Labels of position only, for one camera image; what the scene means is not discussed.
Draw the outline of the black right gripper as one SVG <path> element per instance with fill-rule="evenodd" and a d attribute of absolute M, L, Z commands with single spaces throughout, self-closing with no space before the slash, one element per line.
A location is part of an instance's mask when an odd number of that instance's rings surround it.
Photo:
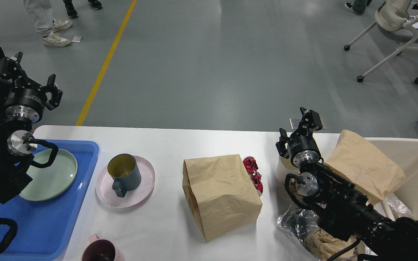
<path fill-rule="evenodd" d="M 275 144 L 280 157 L 289 158 L 294 167 L 301 167 L 303 164 L 319 162 L 322 159 L 318 145 L 313 138 L 313 132 L 323 129 L 323 121 L 314 110 L 300 107 L 302 118 L 298 124 L 300 136 L 290 138 L 287 131 L 279 129 L 279 141 Z"/>

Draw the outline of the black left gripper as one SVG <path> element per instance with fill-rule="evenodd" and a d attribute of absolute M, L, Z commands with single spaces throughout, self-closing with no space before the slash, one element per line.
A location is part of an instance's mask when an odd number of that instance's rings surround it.
<path fill-rule="evenodd" d="M 63 91 L 57 88 L 56 74 L 48 77 L 45 86 L 27 83 L 27 75 L 20 65 L 22 56 L 20 51 L 13 58 L 0 59 L 0 82 L 11 85 L 4 116 L 24 117 L 37 123 L 42 119 L 45 107 L 52 111 L 60 105 Z"/>

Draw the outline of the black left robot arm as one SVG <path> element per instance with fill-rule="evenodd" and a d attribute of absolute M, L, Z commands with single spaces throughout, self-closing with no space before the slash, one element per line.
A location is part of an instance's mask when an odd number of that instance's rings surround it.
<path fill-rule="evenodd" d="M 50 167 L 58 153 L 56 144 L 36 139 L 31 130 L 42 119 L 44 109 L 60 105 L 63 92 L 56 86 L 56 75 L 48 78 L 45 86 L 30 79 L 20 63 L 22 52 L 15 58 L 0 60 L 0 81 L 10 85 L 4 104 L 4 122 L 0 123 L 0 203 L 5 204 L 33 180 L 27 171 L 30 166 Z M 15 238 L 18 225 L 10 218 L 0 218 L 0 225 L 9 230 L 0 242 L 0 254 Z"/>

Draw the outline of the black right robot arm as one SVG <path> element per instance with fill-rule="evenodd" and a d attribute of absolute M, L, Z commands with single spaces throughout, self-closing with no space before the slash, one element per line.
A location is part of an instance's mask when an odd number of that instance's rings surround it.
<path fill-rule="evenodd" d="M 323 128 L 320 115 L 304 107 L 300 111 L 297 129 L 288 135 L 280 128 L 276 143 L 279 155 L 300 171 L 300 175 L 286 175 L 285 190 L 298 207 L 318 215 L 318 226 L 327 233 L 343 241 L 356 238 L 329 260 L 363 242 L 374 254 L 359 254 L 359 261 L 418 261 L 418 221 L 384 217 L 367 204 L 367 196 L 355 189 L 355 184 L 325 166 L 312 136 Z"/>

